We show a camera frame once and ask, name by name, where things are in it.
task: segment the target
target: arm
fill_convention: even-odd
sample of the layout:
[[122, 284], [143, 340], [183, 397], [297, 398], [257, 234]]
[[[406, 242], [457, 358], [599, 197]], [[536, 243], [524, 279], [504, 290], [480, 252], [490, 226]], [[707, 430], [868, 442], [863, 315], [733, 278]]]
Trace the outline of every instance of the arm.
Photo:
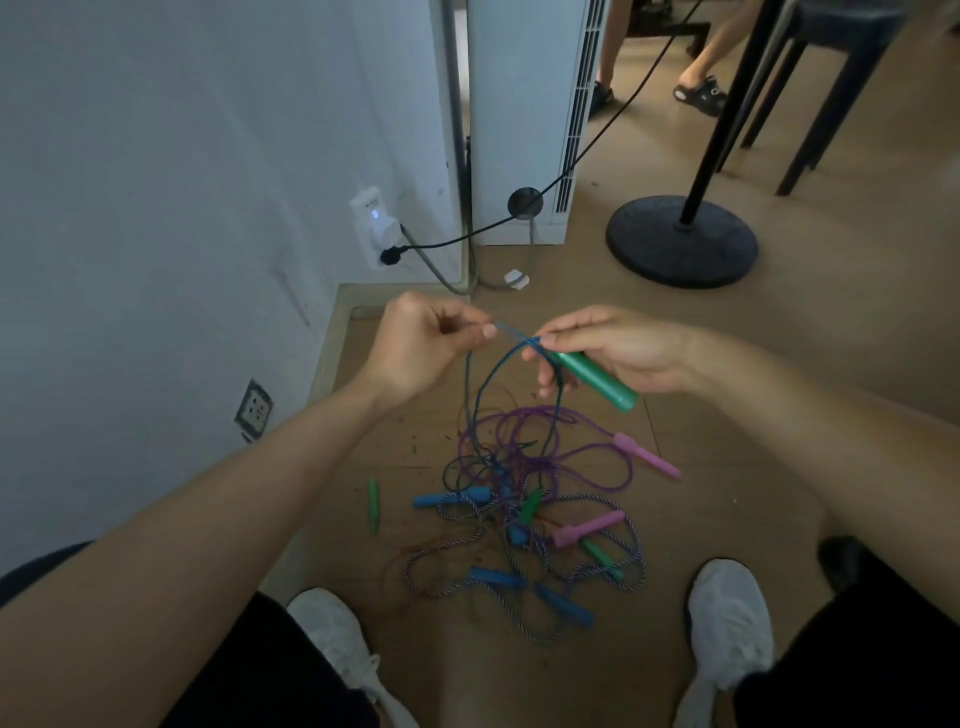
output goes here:
[[[728, 336], [629, 311], [595, 306], [542, 331], [547, 349], [587, 351], [639, 391], [685, 391], [715, 404], [799, 473], [853, 535], [960, 619], [956, 427], [822, 385]], [[547, 394], [552, 374], [542, 364], [540, 384]]]
[[333, 470], [495, 332], [458, 300], [387, 306], [356, 379], [109, 532], [0, 610], [0, 724], [158, 725]]

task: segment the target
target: jump rope handle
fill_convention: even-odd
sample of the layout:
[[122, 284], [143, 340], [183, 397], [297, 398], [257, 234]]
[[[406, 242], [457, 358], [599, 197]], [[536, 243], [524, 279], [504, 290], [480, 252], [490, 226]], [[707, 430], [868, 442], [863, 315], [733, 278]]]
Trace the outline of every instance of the jump rope handle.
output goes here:
[[634, 408], [640, 395], [615, 376], [579, 352], [550, 352], [557, 361], [584, 384], [593, 387], [605, 400], [621, 412]]

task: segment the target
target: hand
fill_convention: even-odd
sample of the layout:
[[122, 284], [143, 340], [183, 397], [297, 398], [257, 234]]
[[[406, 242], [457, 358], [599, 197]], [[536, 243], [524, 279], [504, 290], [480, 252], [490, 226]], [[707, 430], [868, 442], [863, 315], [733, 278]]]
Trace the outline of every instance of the hand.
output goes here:
[[[593, 305], [544, 324], [537, 334], [545, 349], [583, 352], [627, 386], [649, 393], [685, 388], [682, 361], [692, 330], [623, 308]], [[540, 360], [540, 396], [553, 396], [553, 367], [529, 347], [522, 356]], [[572, 376], [564, 380], [564, 389], [578, 384]]]
[[462, 354], [496, 335], [493, 316], [460, 299], [407, 291], [389, 303], [358, 379], [397, 406], [436, 384]]

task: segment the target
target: foot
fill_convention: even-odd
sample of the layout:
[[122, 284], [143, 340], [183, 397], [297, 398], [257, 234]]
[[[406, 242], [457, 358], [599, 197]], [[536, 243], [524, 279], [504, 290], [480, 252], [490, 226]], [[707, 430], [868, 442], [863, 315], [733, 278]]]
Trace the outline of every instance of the foot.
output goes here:
[[590, 112], [587, 119], [592, 119], [600, 109], [604, 109], [613, 102], [613, 89], [599, 81], [593, 82], [593, 93], [590, 95]]
[[709, 728], [717, 691], [770, 668], [770, 613], [754, 576], [731, 559], [713, 559], [697, 572], [686, 602], [687, 639], [697, 674], [686, 690], [674, 728]]
[[860, 580], [867, 548], [853, 536], [824, 539], [817, 546], [817, 561], [834, 594], [840, 594]]
[[684, 77], [674, 86], [673, 97], [681, 104], [688, 104], [707, 116], [719, 116], [727, 103], [727, 94], [717, 83], [715, 76], [707, 76], [700, 83], [684, 85]]
[[326, 589], [310, 589], [294, 597], [287, 612], [352, 690], [362, 690], [379, 704], [395, 728], [417, 728], [417, 722], [380, 683], [380, 656], [371, 655], [360, 622], [349, 607]]

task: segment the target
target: white wall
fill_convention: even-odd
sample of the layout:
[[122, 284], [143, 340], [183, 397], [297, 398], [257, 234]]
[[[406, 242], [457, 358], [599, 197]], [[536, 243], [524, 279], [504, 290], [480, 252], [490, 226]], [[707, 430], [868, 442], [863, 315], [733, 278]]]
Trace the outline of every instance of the white wall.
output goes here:
[[251, 377], [297, 411], [338, 283], [430, 279], [348, 200], [460, 229], [435, 2], [0, 4], [0, 571], [240, 447]]

